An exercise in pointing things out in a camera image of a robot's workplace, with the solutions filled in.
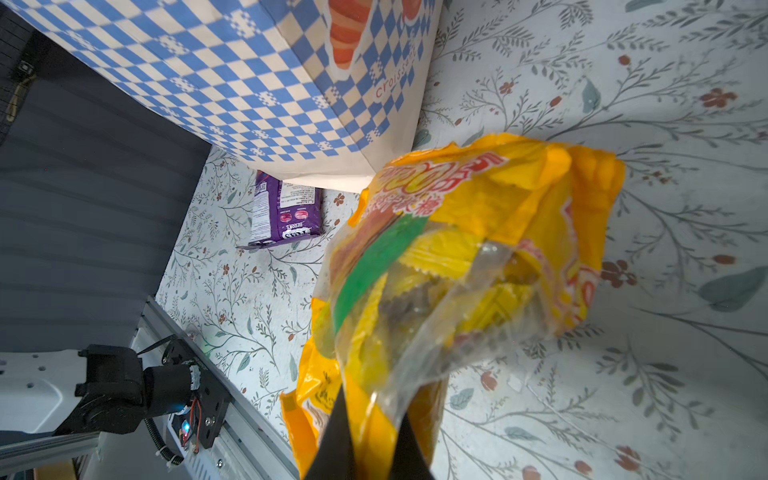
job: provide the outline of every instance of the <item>blue checkered pattern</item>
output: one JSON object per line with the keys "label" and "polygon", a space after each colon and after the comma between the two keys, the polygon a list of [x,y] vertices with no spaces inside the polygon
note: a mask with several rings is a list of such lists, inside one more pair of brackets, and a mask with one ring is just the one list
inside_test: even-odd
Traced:
{"label": "blue checkered pattern", "polygon": [[2,1],[147,108],[262,161],[359,151],[386,131],[435,9],[424,0],[407,25],[400,0],[374,2],[339,80],[322,0]]}

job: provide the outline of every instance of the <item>green stripe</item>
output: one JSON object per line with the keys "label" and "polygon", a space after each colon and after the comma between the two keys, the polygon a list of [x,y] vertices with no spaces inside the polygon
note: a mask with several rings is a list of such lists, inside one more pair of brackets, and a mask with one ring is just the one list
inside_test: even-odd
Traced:
{"label": "green stripe", "polygon": [[403,215],[391,227],[384,230],[379,238],[368,247],[346,278],[346,282],[336,298],[336,305],[333,308],[334,334],[339,332],[341,325],[344,324],[344,319],[349,315],[360,297],[421,234],[427,221],[428,217]]}

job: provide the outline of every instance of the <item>table surface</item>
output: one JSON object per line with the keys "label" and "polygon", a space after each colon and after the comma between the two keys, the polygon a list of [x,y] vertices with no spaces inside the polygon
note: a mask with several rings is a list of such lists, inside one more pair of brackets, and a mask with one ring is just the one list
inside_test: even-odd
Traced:
{"label": "table surface", "polygon": [[[419,148],[509,131],[617,152],[628,176],[588,322],[452,375],[435,476],[762,478],[764,2],[445,4]],[[157,297],[285,434],[277,396],[357,198],[324,192],[319,239],[244,253],[253,182],[214,149]]]}

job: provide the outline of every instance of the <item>paper bag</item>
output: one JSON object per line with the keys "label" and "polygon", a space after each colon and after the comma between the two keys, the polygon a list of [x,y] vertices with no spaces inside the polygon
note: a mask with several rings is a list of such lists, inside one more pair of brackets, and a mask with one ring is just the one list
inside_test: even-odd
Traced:
{"label": "paper bag", "polygon": [[441,7],[3,2],[147,108],[253,169],[351,191],[411,149]]}

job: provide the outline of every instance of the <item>dark background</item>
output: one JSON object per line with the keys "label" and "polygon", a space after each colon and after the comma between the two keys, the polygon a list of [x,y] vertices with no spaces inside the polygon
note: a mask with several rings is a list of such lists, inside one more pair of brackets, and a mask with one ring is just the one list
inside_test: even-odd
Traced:
{"label": "dark background", "polygon": [[52,43],[0,141],[0,352],[128,346],[210,145]]}

